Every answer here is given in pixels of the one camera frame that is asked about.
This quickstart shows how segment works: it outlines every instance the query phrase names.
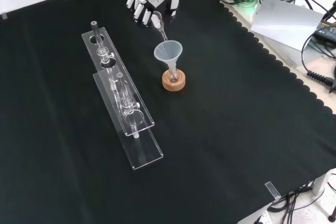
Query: white funnel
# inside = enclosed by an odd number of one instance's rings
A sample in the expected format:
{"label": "white funnel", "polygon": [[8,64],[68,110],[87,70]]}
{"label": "white funnel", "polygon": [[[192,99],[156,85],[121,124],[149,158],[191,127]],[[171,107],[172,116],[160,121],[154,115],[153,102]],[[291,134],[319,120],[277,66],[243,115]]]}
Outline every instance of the white funnel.
{"label": "white funnel", "polygon": [[155,48],[154,56],[163,61],[169,67],[169,70],[176,74],[176,61],[181,55],[183,47],[181,43],[175,40],[164,41]]}

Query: electronic device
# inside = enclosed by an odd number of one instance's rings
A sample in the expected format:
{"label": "electronic device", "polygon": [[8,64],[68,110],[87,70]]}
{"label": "electronic device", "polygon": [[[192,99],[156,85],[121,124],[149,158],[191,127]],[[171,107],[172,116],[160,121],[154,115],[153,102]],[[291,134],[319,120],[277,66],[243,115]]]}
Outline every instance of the electronic device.
{"label": "electronic device", "polygon": [[336,27],[332,23],[322,20],[316,28],[314,37],[336,46]]}

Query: robot finger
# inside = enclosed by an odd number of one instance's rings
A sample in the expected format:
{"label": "robot finger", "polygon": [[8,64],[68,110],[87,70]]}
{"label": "robot finger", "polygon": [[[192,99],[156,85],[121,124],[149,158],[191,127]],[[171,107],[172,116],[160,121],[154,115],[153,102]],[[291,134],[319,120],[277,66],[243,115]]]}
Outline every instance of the robot finger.
{"label": "robot finger", "polygon": [[151,18],[151,15],[152,15],[152,12],[148,9],[145,10],[145,13],[143,15],[143,18],[142,18],[142,23],[145,25],[145,26],[148,26],[149,24],[149,20]]}
{"label": "robot finger", "polygon": [[137,21],[142,13],[144,9],[144,5],[143,4],[139,4],[138,7],[136,8],[135,12],[134,12],[134,20]]}
{"label": "robot finger", "polygon": [[132,5],[133,5],[133,2],[134,2],[134,0],[127,0],[126,7],[127,7],[128,9],[131,9],[131,8],[132,8]]}
{"label": "robot finger", "polygon": [[170,10],[174,11],[178,8],[180,0],[172,0]]}
{"label": "robot finger", "polygon": [[139,0],[135,0],[135,2],[134,2],[134,10],[136,10],[138,8],[139,3],[140,3]]}

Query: black tablecloth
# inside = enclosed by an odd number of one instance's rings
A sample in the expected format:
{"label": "black tablecloth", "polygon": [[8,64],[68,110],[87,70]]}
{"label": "black tablecloth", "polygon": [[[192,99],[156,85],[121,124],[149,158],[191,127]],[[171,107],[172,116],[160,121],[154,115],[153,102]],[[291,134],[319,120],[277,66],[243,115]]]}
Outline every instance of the black tablecloth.
{"label": "black tablecloth", "polygon": [[[49,0],[0,21],[1,223],[236,223],[335,168],[335,116],[217,0],[180,0],[187,77],[163,89],[161,42],[127,0]],[[104,26],[164,158],[134,172],[81,34]]]}

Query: acrylic clamp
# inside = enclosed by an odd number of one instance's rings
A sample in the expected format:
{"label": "acrylic clamp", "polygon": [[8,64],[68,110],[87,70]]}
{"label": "acrylic clamp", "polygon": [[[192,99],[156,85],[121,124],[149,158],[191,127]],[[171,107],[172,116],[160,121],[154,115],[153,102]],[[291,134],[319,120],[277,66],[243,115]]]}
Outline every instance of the acrylic clamp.
{"label": "acrylic clamp", "polygon": [[150,127],[154,121],[105,28],[91,22],[82,34],[97,73],[93,75],[133,169],[163,157]]}

